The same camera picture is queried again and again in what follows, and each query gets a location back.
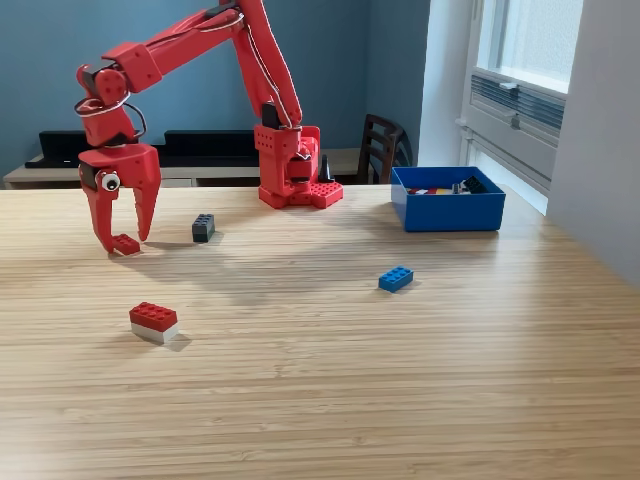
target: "blue plastic bin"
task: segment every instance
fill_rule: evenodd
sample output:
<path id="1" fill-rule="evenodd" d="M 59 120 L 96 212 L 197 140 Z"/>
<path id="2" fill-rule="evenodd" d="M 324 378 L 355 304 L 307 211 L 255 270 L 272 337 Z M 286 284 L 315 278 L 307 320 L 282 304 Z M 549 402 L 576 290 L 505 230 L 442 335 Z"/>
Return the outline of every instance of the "blue plastic bin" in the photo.
<path id="1" fill-rule="evenodd" d="M 407 188 L 451 188 L 475 176 L 489 193 L 410 195 Z M 499 230 L 505 193 L 477 167 L 396 167 L 391 200 L 407 232 Z"/>

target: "blue box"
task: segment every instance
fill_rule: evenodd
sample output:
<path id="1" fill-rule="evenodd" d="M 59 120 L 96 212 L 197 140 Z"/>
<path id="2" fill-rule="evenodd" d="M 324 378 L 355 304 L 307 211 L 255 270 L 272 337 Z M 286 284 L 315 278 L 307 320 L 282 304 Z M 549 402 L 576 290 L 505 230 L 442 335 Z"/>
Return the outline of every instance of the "blue box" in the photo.
<path id="1" fill-rule="evenodd" d="M 489 193 L 410 195 L 407 188 L 451 188 L 475 176 Z M 477 167 L 395 167 L 391 200 L 407 232 L 492 231 L 506 195 Z"/>
<path id="2" fill-rule="evenodd" d="M 411 282 L 413 282 L 413 270 L 400 265 L 393 270 L 389 270 L 378 279 L 378 288 L 396 293 Z"/>

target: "red robotic arm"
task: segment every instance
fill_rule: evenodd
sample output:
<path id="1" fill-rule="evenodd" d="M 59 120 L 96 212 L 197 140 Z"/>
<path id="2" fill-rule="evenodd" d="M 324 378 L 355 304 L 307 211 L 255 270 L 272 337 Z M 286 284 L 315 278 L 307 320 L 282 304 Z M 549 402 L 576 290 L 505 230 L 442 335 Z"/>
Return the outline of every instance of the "red robotic arm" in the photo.
<path id="1" fill-rule="evenodd" d="M 161 182 L 155 148 L 138 143 L 146 132 L 142 113 L 129 105 L 162 77 L 220 43 L 236 48 L 249 99 L 262 125 L 255 128 L 260 153 L 260 198 L 274 208 L 326 208 L 343 196 L 328 178 L 318 183 L 320 131 L 301 127 L 302 111 L 291 75 L 273 37 L 262 0 L 223 0 L 184 19 L 146 43 L 125 43 L 103 55 L 98 66 L 83 65 L 78 82 L 87 98 L 76 105 L 95 150 L 80 155 L 80 178 L 89 198 L 93 227 L 112 252 L 111 206 L 121 186 L 134 189 L 141 240 L 151 228 Z M 125 107 L 142 119 L 136 132 Z"/>

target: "white lego brick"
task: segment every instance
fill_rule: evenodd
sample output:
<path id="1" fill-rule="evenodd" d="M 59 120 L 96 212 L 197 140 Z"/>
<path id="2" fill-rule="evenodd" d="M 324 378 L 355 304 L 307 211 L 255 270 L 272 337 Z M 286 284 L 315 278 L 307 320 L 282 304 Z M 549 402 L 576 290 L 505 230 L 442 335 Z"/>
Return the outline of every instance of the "white lego brick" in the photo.
<path id="1" fill-rule="evenodd" d="M 152 330 L 150 328 L 143 327 L 141 325 L 136 325 L 135 323 L 132 323 L 131 324 L 131 331 L 134 334 L 138 335 L 139 337 L 146 338 L 146 339 L 151 340 L 153 342 L 156 342 L 156 343 L 167 343 L 173 337 L 175 337 L 178 334 L 178 332 L 180 331 L 180 328 L 178 327 L 178 324 L 176 323 L 174 326 L 169 328 L 166 332 L 158 332 L 157 330 Z"/>

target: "blue lego brick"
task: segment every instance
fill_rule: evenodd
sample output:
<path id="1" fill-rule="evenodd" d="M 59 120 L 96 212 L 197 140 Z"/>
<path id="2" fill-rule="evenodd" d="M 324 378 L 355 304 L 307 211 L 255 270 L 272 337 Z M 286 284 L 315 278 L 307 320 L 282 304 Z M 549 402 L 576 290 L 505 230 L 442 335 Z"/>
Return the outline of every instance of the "blue lego brick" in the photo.
<path id="1" fill-rule="evenodd" d="M 378 280 L 378 287 L 391 293 L 395 293 L 413 282 L 413 270 L 402 265 L 389 270 Z"/>
<path id="2" fill-rule="evenodd" d="M 195 243 L 207 243 L 215 231 L 213 215 L 200 215 L 191 227 Z"/>

